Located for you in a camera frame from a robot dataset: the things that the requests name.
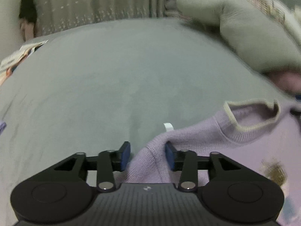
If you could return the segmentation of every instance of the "curtain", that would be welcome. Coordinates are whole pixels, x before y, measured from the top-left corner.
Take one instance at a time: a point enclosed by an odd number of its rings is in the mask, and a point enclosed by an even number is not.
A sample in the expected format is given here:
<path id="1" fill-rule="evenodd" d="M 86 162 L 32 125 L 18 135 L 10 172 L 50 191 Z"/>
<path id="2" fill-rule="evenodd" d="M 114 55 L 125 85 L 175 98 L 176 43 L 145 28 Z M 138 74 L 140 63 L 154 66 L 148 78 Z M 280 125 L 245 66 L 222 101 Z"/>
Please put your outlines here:
<path id="1" fill-rule="evenodd" d="M 166 0 L 34 0 L 36 35 L 116 19 L 164 16 Z"/>

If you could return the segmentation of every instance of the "round black joint cover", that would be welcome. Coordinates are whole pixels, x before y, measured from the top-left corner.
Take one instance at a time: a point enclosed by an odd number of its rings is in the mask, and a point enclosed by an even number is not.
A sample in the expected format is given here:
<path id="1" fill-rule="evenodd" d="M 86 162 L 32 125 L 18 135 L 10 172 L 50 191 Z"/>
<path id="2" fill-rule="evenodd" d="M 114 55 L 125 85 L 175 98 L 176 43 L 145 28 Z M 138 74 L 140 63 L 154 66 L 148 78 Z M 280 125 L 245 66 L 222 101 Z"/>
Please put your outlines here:
<path id="1" fill-rule="evenodd" d="M 275 218 L 284 202 L 281 188 L 271 181 L 210 181 L 202 201 L 217 216 L 231 222 L 255 224 Z"/>
<path id="2" fill-rule="evenodd" d="M 11 193 L 11 205 L 19 220 L 44 224 L 79 215 L 91 200 L 92 190 L 85 181 L 24 181 Z"/>

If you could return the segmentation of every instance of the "ribbed collar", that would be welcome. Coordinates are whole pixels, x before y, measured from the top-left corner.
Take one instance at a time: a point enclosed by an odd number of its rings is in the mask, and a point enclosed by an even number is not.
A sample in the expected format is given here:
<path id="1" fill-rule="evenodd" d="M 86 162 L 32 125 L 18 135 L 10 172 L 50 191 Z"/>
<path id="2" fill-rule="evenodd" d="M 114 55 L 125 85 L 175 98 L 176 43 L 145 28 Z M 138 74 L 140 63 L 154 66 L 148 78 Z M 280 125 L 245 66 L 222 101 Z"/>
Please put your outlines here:
<path id="1" fill-rule="evenodd" d="M 245 117 L 256 115 L 257 111 L 263 109 L 270 112 L 271 118 L 252 126 L 241 126 L 238 123 L 237 118 L 241 115 Z M 279 116 L 280 105 L 278 101 L 270 103 L 265 100 L 250 100 L 246 102 L 225 102 L 224 110 L 218 112 L 215 119 L 228 139 L 237 143 L 246 143 L 271 131 L 276 126 Z"/>

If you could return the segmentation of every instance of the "sweater collar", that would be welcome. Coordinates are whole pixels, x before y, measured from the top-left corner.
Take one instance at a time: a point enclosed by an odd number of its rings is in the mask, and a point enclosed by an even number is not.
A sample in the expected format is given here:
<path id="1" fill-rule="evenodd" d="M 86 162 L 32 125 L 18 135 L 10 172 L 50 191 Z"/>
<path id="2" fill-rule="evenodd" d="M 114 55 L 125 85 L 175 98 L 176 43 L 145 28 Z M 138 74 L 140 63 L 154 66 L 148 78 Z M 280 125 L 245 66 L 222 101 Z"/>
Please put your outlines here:
<path id="1" fill-rule="evenodd" d="M 225 102 L 215 115 L 222 133 L 237 143 L 251 142 L 271 131 L 280 116 L 280 104 L 266 100 Z"/>

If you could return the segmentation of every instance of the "ribbed gray panel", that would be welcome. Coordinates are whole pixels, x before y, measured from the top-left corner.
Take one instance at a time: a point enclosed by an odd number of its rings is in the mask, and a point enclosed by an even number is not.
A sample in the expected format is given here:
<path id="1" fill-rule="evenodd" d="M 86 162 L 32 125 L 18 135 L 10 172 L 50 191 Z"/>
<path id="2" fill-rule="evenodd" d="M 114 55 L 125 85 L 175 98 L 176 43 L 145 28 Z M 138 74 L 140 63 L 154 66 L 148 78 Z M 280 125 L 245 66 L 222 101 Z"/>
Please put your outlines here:
<path id="1" fill-rule="evenodd" d="M 16 226 L 32 226 L 20 222 Z M 99 194 L 81 216 L 56 226 L 240 226 L 211 215 L 193 193 L 173 184 L 124 183 L 112 193 Z M 276 226 L 275 222 L 261 226 Z"/>

